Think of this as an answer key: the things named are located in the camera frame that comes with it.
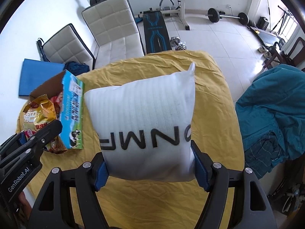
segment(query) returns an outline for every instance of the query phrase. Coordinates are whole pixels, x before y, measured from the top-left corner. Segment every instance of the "blue folder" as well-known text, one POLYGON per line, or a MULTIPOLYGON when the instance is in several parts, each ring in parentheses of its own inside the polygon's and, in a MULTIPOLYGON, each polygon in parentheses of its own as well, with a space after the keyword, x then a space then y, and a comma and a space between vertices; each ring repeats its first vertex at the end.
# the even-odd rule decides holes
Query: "blue folder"
POLYGON ((19 96, 29 96, 30 93, 63 71, 64 64, 24 59, 19 83, 19 96))

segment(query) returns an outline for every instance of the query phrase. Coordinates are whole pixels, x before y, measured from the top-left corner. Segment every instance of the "white cushioned chair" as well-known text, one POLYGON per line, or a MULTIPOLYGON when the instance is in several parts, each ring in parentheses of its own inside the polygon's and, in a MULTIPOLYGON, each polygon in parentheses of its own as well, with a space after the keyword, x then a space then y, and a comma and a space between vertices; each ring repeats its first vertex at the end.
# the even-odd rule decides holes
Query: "white cushioned chair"
POLYGON ((65 64, 70 61, 85 63, 94 69, 95 57, 72 24, 64 26, 42 46, 50 62, 65 64))
POLYGON ((104 0, 82 12, 97 48, 95 68, 144 56, 138 26, 128 0, 104 0))

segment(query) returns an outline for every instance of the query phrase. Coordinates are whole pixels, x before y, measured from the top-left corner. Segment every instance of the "foam-wrapped package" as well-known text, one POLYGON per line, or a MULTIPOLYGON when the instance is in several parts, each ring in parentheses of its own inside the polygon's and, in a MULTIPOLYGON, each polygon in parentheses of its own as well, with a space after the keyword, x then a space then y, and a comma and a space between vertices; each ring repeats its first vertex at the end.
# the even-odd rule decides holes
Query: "foam-wrapped package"
POLYGON ((194 71, 192 63, 187 71, 85 93, 109 175, 163 182, 195 178, 194 71))

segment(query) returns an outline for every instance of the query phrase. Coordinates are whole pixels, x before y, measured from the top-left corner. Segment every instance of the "silver screw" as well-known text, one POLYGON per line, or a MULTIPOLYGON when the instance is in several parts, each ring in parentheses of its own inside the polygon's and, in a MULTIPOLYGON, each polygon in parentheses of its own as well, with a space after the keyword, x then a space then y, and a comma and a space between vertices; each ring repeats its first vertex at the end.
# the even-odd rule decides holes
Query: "silver screw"
POLYGON ((221 163, 218 163, 218 162, 213 163, 213 166, 214 166, 216 169, 219 169, 219 168, 222 167, 221 163))
POLYGON ((245 168, 245 171, 248 173, 248 174, 251 174, 253 171, 252 171, 252 169, 251 168, 245 168))
POLYGON ((89 168, 91 166, 91 163, 90 162, 85 162, 83 163, 83 167, 84 168, 89 168))
POLYGON ((53 173, 53 174, 56 174, 56 173, 58 173, 58 172, 59 172, 59 168, 55 167, 55 168, 52 169, 52 173, 53 173))

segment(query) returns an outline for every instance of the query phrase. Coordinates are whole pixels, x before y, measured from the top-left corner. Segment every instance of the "chrome dumbbell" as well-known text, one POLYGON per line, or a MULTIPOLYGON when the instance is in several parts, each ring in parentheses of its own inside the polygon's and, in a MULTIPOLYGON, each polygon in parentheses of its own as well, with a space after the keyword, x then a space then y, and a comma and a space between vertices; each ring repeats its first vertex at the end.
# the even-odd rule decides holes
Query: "chrome dumbbell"
POLYGON ((176 46, 176 51, 186 50, 186 45, 181 41, 179 37, 172 37, 170 39, 170 45, 176 46))

